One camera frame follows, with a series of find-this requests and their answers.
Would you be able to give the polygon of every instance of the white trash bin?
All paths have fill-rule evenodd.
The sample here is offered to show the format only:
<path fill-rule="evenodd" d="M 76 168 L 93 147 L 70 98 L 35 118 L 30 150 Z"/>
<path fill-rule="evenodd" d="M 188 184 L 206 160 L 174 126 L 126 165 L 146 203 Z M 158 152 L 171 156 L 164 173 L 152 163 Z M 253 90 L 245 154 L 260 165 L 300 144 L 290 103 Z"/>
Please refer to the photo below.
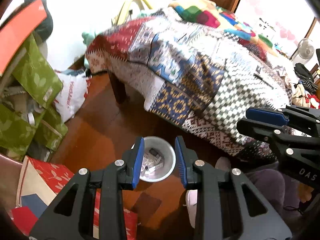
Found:
<path fill-rule="evenodd" d="M 152 174 L 140 174 L 140 179 L 146 182 L 158 182 L 167 178 L 176 165 L 176 154 L 172 146 L 160 137 L 144 137 L 144 152 L 155 149 L 161 156 L 163 167 L 155 170 Z"/>

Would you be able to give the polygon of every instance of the teal plush toy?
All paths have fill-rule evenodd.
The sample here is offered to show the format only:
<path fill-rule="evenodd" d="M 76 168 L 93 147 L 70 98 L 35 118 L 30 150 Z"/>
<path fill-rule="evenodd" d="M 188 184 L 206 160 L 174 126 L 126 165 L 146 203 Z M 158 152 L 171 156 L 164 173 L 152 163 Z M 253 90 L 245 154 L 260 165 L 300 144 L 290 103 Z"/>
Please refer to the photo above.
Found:
<path fill-rule="evenodd" d="M 83 44 L 87 47 L 90 45 L 90 43 L 99 35 L 100 32 L 97 31 L 89 31 L 89 32 L 83 32 L 82 38 L 83 38 Z M 84 66 L 85 68 L 90 68 L 89 62 L 86 58 L 84 58 Z"/>

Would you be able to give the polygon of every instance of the bed leg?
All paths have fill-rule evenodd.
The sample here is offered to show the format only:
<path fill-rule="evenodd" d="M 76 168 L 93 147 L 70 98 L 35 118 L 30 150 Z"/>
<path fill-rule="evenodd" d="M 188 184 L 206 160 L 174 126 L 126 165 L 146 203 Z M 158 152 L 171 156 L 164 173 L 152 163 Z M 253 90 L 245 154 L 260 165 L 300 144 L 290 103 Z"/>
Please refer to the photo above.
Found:
<path fill-rule="evenodd" d="M 122 104 L 127 98 L 124 84 L 120 80 L 118 80 L 116 75 L 111 71 L 109 71 L 109 79 L 110 79 L 113 94 L 115 95 L 117 103 Z"/>

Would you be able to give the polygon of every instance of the shopping bag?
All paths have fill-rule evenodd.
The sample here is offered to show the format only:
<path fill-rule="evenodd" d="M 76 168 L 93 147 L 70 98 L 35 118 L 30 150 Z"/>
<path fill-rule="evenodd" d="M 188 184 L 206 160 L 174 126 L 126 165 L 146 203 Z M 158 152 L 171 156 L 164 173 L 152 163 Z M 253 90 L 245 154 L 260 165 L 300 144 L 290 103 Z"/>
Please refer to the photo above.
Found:
<path fill-rule="evenodd" d="M 63 82 L 63 89 L 55 98 L 54 105 L 63 122 L 66 122 L 73 118 L 83 105 L 88 95 L 91 77 L 86 77 L 85 73 L 72 76 L 56 71 L 56 74 Z"/>
<path fill-rule="evenodd" d="M 39 215 L 39 212 L 44 211 L 39 210 L 40 203 L 43 202 L 48 206 L 73 175 L 64 165 L 46 163 L 26 156 L 20 172 L 16 206 L 27 205 L 35 215 Z M 93 237 L 95 238 L 99 238 L 99 212 L 100 193 L 97 192 L 93 217 Z M 137 214 L 124 209 L 128 240 L 136 239 L 137 221 Z"/>
<path fill-rule="evenodd" d="M 38 143 L 55 151 L 67 132 L 68 128 L 61 116 L 50 106 L 36 130 L 34 139 Z"/>
<path fill-rule="evenodd" d="M 126 0 L 122 5 L 119 14 L 114 19 L 112 19 L 113 25 L 120 25 L 125 23 L 128 20 L 128 18 L 130 17 L 130 14 L 129 14 L 130 5 L 132 4 L 133 1 L 137 2 L 140 10 L 144 9 L 142 2 L 145 3 L 148 9 L 152 9 L 152 6 L 147 0 Z"/>
<path fill-rule="evenodd" d="M 62 82 L 42 56 L 33 35 L 24 41 L 19 50 L 23 48 L 27 52 L 12 75 L 39 105 L 47 108 L 62 89 Z"/>

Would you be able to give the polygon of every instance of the bed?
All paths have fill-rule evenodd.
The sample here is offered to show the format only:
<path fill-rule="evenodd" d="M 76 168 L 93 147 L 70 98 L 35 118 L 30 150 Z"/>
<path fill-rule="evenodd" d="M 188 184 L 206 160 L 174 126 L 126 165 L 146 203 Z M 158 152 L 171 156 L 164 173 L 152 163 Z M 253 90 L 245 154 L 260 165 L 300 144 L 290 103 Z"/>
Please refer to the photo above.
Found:
<path fill-rule="evenodd" d="M 186 14 L 183 6 L 193 7 Z M 199 16 L 195 7 L 205 13 Z M 206 9 L 223 12 L 219 26 L 203 17 L 212 13 Z M 239 134 L 236 123 L 250 106 L 291 104 L 297 77 L 288 59 L 235 17 L 231 27 L 226 14 L 230 18 L 209 0 L 176 0 L 101 33 L 85 57 L 92 73 L 109 72 L 118 103 L 128 84 L 144 96 L 146 111 L 242 161 L 272 163 L 268 144 Z"/>

